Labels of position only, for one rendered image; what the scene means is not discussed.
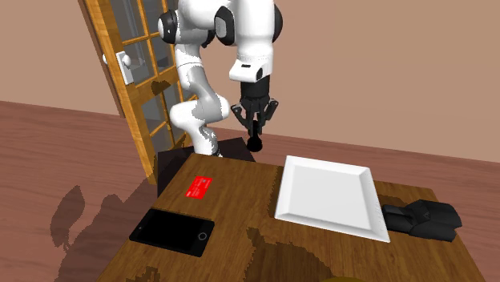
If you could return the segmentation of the white square plate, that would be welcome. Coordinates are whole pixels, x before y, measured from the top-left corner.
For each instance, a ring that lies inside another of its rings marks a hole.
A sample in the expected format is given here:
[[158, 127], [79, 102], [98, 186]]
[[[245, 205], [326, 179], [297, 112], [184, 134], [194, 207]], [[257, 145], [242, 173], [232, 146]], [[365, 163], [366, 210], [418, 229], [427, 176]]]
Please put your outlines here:
[[367, 167], [288, 155], [274, 217], [370, 240], [390, 241]]

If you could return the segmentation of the dark robot stand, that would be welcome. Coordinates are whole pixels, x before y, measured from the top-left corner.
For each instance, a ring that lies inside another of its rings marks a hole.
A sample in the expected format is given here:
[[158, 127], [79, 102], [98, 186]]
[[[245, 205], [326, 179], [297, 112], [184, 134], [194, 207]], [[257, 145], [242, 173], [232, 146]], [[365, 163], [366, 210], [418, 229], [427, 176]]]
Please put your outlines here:
[[[239, 159], [254, 162], [252, 153], [247, 149], [245, 141], [239, 137], [218, 142], [220, 153], [225, 158]], [[160, 197], [175, 174], [182, 167], [187, 158], [194, 152], [194, 147], [183, 147], [171, 151], [158, 153], [158, 183], [157, 196]]]

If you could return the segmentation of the black tablet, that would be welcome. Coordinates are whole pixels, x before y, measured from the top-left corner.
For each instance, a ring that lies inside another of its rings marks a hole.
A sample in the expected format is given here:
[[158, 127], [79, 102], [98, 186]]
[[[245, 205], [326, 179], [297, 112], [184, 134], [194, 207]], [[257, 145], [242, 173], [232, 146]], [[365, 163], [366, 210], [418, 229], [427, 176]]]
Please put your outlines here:
[[214, 227], [211, 220], [151, 208], [129, 240], [201, 257]]

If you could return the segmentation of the brown wooden table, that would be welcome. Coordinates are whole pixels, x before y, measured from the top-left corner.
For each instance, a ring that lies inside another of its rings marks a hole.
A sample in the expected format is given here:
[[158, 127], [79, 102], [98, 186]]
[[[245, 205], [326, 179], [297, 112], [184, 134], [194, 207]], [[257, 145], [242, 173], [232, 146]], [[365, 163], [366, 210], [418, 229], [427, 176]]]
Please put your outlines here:
[[[158, 209], [215, 223], [201, 257], [127, 241], [96, 282], [485, 282], [460, 239], [392, 233], [383, 243], [277, 220], [282, 168], [191, 155]], [[185, 196], [196, 176], [212, 178], [202, 199]]]

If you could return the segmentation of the wooden glass-paned door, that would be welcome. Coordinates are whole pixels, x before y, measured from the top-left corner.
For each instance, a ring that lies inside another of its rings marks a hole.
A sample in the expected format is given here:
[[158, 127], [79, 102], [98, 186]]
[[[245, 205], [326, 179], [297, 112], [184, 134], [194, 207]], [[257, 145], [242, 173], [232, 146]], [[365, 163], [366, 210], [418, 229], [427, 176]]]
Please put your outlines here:
[[129, 126], [148, 182], [158, 179], [157, 155], [188, 145], [171, 124], [171, 107], [196, 99], [181, 89], [173, 46], [158, 32], [159, 16], [177, 0], [78, 0], [113, 98]]

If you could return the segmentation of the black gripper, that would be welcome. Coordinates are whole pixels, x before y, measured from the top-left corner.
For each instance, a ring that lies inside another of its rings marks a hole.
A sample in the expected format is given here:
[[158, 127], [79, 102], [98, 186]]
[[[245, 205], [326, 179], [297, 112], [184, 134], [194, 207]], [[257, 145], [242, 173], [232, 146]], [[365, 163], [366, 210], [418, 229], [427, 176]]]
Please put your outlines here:
[[254, 135], [256, 126], [254, 125], [254, 115], [256, 110], [253, 106], [254, 100], [267, 103], [257, 114], [257, 133], [262, 134], [262, 128], [269, 121], [276, 111], [279, 103], [275, 99], [270, 99], [270, 75], [263, 77], [256, 83], [240, 83], [241, 98], [240, 102], [232, 105], [231, 110], [241, 125], [247, 130], [249, 135]]

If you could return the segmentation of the black angular object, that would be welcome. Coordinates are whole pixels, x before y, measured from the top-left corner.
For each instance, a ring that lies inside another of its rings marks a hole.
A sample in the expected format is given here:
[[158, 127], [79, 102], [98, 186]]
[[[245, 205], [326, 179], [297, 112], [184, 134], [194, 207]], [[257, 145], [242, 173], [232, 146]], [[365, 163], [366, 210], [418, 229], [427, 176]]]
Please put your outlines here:
[[416, 200], [405, 207], [384, 205], [382, 213], [389, 231], [428, 240], [452, 242], [462, 221], [453, 206], [429, 200]]

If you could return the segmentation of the black round-ended tool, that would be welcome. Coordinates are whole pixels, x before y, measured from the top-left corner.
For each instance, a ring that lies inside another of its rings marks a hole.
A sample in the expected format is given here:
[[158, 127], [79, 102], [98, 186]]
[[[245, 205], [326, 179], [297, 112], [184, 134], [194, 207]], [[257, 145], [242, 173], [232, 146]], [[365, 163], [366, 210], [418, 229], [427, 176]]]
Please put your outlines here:
[[259, 137], [260, 126], [257, 120], [252, 121], [252, 130], [248, 133], [247, 149], [258, 152], [262, 149], [262, 140]]

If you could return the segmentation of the red card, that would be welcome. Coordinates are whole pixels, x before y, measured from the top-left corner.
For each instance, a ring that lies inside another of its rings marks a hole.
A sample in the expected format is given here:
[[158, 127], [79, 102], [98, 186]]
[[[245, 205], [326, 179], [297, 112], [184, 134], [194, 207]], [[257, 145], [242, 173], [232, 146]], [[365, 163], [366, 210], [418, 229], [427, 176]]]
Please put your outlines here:
[[212, 178], [196, 176], [185, 193], [185, 196], [193, 199], [202, 199], [211, 183]]

